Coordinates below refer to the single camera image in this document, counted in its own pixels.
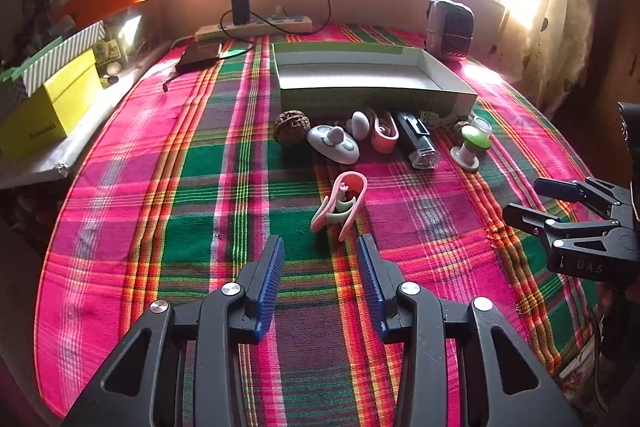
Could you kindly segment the white power strip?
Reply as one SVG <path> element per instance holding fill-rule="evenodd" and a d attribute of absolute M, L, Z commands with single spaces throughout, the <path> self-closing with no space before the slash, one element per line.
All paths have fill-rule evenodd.
<path fill-rule="evenodd" d="M 245 39 L 248 37 L 282 34 L 282 32 L 304 34 L 313 29 L 312 20 L 308 16 L 269 17 L 268 20 L 256 20 L 256 18 L 253 18 L 246 25 L 223 23 L 222 27 L 219 24 L 203 26 L 195 31 L 194 39 L 198 42 L 222 39 L 229 36 Z"/>

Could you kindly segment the striped green white box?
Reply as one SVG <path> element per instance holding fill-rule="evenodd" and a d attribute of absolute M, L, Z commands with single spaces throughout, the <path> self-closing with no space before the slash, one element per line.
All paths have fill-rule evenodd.
<path fill-rule="evenodd" d="M 28 98 L 56 72 L 91 49 L 104 36 L 104 23 L 99 20 L 70 37 L 54 39 L 20 66 L 1 73 L 1 95 L 17 100 Z"/>

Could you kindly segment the green top white stand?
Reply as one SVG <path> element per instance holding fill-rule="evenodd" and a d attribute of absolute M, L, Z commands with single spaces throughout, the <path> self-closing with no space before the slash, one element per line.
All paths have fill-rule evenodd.
<path fill-rule="evenodd" d="M 491 147 L 489 135 L 483 130 L 477 129 L 472 124 L 466 124 L 461 128 L 462 144 L 450 148 L 451 159 L 467 172 L 477 172 L 480 168 L 480 153 L 486 152 Z"/>

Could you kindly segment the pink clip with green insert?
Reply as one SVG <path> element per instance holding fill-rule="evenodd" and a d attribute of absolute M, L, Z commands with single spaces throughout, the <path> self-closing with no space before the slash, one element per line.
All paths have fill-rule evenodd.
<path fill-rule="evenodd" d="M 331 193 L 310 221 L 310 231 L 317 233 L 329 225 L 341 225 L 337 240 L 343 243 L 354 226 L 368 189 L 367 177 L 358 171 L 342 172 L 334 181 Z"/>

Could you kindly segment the yellow box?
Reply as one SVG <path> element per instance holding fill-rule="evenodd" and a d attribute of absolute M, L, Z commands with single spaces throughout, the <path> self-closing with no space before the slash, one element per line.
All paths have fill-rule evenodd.
<path fill-rule="evenodd" d="M 1 121 L 1 153 L 16 159 L 70 135 L 103 93 L 93 49 L 74 58 Z"/>

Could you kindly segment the cream dotted curtain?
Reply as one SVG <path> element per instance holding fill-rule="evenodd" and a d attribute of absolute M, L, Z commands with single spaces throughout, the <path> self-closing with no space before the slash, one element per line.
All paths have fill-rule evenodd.
<path fill-rule="evenodd" d="M 489 66 L 551 118 L 584 81 L 598 0 L 499 1 Z"/>

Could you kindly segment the small white egg gadget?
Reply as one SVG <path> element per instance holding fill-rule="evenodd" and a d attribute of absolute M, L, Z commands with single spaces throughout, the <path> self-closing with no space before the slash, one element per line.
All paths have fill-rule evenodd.
<path fill-rule="evenodd" d="M 357 141 L 361 142 L 367 139 L 370 133 L 370 121 L 365 113 L 356 110 L 352 113 L 352 117 L 346 122 L 347 132 Z"/>

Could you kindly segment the small silver black heater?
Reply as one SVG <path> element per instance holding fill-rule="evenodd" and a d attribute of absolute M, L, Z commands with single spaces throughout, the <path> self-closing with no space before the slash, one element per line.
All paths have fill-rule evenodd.
<path fill-rule="evenodd" d="M 463 3 L 430 0 L 426 11 L 424 49 L 446 61 L 468 57 L 474 32 L 474 13 Z"/>

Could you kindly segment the pink carabiner clip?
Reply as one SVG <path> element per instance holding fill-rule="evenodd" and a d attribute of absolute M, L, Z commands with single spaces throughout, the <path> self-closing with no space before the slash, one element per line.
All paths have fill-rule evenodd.
<path fill-rule="evenodd" d="M 375 112 L 368 108 L 366 115 L 370 122 L 370 137 L 372 147 L 381 154 L 390 155 L 394 153 L 399 139 L 399 131 L 394 118 L 387 110 Z"/>

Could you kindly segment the black smartphone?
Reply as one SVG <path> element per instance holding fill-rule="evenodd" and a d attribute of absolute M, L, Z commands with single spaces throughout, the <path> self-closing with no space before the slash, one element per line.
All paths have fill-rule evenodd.
<path fill-rule="evenodd" d="M 178 75 L 212 67 L 220 57 L 222 44 L 219 41 L 191 42 L 175 66 Z"/>

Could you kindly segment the shallow green white cardboard box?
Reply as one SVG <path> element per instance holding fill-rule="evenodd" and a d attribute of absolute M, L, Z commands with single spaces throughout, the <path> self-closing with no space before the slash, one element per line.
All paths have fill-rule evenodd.
<path fill-rule="evenodd" d="M 410 46 L 276 42 L 271 49 L 281 107 L 311 119 L 367 108 L 465 117 L 477 98 L 456 72 Z"/>

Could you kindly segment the small clear round jar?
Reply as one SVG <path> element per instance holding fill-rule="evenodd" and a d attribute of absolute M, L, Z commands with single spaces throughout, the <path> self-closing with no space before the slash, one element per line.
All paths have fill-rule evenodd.
<path fill-rule="evenodd" d="M 491 124 L 480 116 L 474 115 L 470 121 L 470 124 L 477 129 L 479 132 L 482 132 L 484 135 L 491 136 L 492 127 Z"/>

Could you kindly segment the black charger adapter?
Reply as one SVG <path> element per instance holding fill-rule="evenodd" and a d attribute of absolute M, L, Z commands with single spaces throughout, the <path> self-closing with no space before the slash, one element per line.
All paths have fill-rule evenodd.
<path fill-rule="evenodd" d="M 232 22 L 236 26 L 250 23 L 250 0 L 231 0 Z"/>

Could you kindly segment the white panda face gadget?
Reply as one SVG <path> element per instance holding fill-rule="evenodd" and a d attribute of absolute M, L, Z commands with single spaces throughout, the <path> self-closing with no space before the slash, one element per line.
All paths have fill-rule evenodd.
<path fill-rule="evenodd" d="M 314 150 L 337 164 L 354 165 L 360 157 L 357 142 L 341 126 L 318 124 L 308 131 L 307 141 Z"/>

